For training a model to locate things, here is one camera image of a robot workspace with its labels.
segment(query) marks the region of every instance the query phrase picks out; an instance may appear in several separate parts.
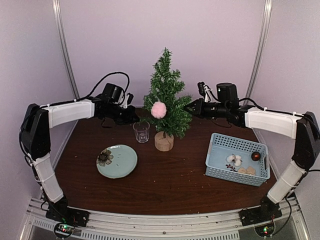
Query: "blue plastic basket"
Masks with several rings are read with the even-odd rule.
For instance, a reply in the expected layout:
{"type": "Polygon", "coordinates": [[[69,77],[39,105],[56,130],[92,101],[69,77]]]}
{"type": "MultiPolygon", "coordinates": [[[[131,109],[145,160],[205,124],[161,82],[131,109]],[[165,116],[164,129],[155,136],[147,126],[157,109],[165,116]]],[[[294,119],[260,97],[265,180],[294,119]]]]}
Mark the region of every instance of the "blue plastic basket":
{"type": "Polygon", "coordinates": [[[270,178],[269,156],[266,145],[219,133],[213,133],[211,135],[205,164],[205,174],[207,176],[236,183],[259,187],[270,178]],[[259,152],[261,154],[259,161],[253,161],[251,159],[253,152],[259,152]],[[229,164],[227,157],[232,154],[242,157],[241,166],[235,167],[236,171],[226,166],[229,164]],[[255,175],[237,172],[239,168],[247,169],[249,166],[255,169],[255,175]]]}

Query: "light purple wall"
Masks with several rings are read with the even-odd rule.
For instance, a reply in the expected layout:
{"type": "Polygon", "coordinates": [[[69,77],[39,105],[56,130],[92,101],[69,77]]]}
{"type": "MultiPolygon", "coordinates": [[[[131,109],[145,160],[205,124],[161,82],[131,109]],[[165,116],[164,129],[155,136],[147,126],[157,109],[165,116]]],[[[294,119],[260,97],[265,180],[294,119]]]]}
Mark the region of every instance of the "light purple wall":
{"type": "MultiPolygon", "coordinates": [[[[18,131],[30,103],[72,99],[51,0],[0,1],[0,239],[14,240],[39,187],[20,151],[18,131]]],[[[52,159],[71,124],[51,131],[52,159]]]]}
{"type": "MultiPolygon", "coordinates": [[[[320,2],[273,1],[272,17],[253,97],[270,109],[314,112],[320,124],[320,2]]],[[[289,164],[294,141],[262,132],[282,173],[289,164]]],[[[320,169],[320,159],[313,166],[320,169]]],[[[296,193],[311,239],[319,239],[320,174],[310,173],[296,193]]]]}
{"type": "MultiPolygon", "coordinates": [[[[81,96],[109,72],[127,72],[133,104],[141,106],[152,65],[164,47],[186,92],[199,98],[197,82],[216,91],[232,82],[244,97],[259,41],[264,1],[68,0],[61,12],[72,68],[81,96]]],[[[122,86],[124,77],[110,78],[122,86]]],[[[95,92],[102,91],[104,84],[95,92]]]]}

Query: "light green plate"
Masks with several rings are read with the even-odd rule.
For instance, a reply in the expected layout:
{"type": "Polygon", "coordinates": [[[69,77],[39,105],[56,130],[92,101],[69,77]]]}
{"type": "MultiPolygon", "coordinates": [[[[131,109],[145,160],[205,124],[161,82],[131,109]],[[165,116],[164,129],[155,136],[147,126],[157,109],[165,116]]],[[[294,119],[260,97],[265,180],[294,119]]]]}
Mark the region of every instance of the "light green plate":
{"type": "Polygon", "coordinates": [[[96,159],[99,173],[110,179],[123,178],[136,167],[138,156],[127,145],[114,145],[103,150],[96,159]]]}

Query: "pink pom-pom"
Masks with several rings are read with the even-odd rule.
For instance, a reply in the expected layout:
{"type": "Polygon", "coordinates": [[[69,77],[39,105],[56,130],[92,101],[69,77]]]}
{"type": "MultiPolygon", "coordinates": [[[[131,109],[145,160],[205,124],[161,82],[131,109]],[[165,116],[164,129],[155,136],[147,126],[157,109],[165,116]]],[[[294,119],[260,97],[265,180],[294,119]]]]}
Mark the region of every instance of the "pink pom-pom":
{"type": "Polygon", "coordinates": [[[151,108],[151,114],[156,119],[162,119],[167,113],[166,105],[163,102],[156,101],[152,108],[151,108]]]}

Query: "metal frame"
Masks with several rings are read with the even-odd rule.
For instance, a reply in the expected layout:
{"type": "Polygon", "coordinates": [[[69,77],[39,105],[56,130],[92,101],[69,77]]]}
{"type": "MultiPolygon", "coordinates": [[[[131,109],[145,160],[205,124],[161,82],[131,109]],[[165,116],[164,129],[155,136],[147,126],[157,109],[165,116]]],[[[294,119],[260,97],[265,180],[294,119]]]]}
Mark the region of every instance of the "metal frame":
{"type": "Polygon", "coordinates": [[[253,90],[254,90],[254,87],[255,87],[255,83],[257,81],[259,68],[260,68],[261,61],[262,61],[262,52],[265,48],[267,37],[268,37],[268,32],[269,32],[271,11],[272,11],[272,0],[265,0],[260,38],[259,38],[259,43],[258,43],[256,55],[255,55],[255,60],[254,60],[254,64],[253,64],[250,82],[249,82],[249,85],[248,85],[248,88],[247,88],[247,91],[245,94],[246,98],[251,97],[253,90]]]}
{"type": "MultiPolygon", "coordinates": [[[[44,204],[44,210],[41,210],[42,202],[43,200],[40,199],[31,199],[24,217],[20,240],[31,240],[33,226],[53,230],[56,222],[45,217],[48,204],[44,204]]],[[[306,223],[296,198],[290,198],[289,202],[299,239],[309,240],[306,223]]],[[[277,220],[286,219],[290,211],[286,201],[283,200],[280,203],[280,208],[283,216],[277,220]]],[[[232,235],[234,238],[230,239],[237,240],[239,231],[254,227],[253,225],[242,226],[239,211],[240,209],[186,215],[131,215],[89,210],[87,227],[77,227],[72,236],[84,240],[205,240],[232,235]]]]}
{"type": "Polygon", "coordinates": [[[66,69],[66,72],[67,72],[67,75],[68,75],[68,78],[70,81],[73,95],[76,99],[79,99],[80,95],[79,95],[79,91],[78,91],[77,84],[75,81],[75,76],[74,76],[74,73],[72,70],[71,61],[70,61],[68,48],[67,48],[65,30],[64,30],[64,25],[63,25],[61,10],[60,10],[60,0],[52,0],[52,5],[53,5],[53,12],[54,12],[54,17],[55,17],[55,21],[56,21],[56,26],[57,26],[57,29],[59,32],[65,69],[66,69]]]}

